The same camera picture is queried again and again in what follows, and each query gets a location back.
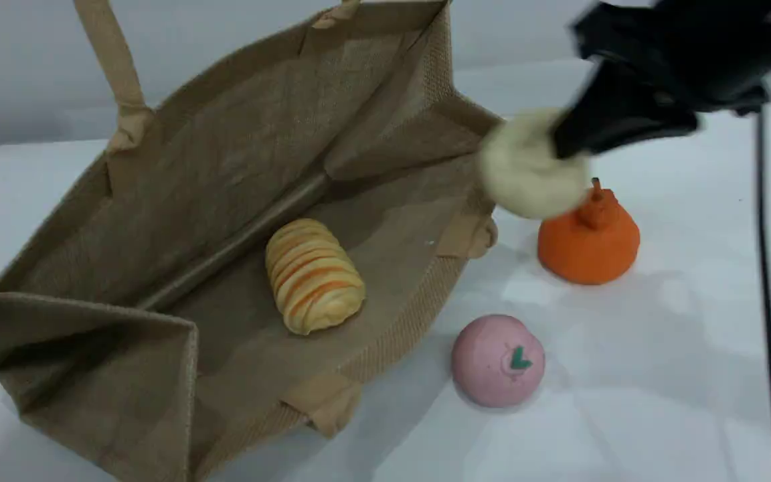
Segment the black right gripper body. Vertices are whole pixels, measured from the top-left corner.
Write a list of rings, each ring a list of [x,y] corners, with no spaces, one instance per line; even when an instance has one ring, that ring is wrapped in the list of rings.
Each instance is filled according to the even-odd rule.
[[[762,103],[771,73],[771,1],[596,2],[570,30],[582,59],[695,112]]]

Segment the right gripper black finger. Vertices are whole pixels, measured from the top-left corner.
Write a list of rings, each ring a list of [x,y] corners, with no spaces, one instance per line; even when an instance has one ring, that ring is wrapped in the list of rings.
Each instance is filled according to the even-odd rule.
[[[558,159],[601,155],[640,141],[684,137],[698,130],[694,112],[674,101],[662,104],[658,94],[624,65],[597,64],[581,94],[551,128],[554,155]]]

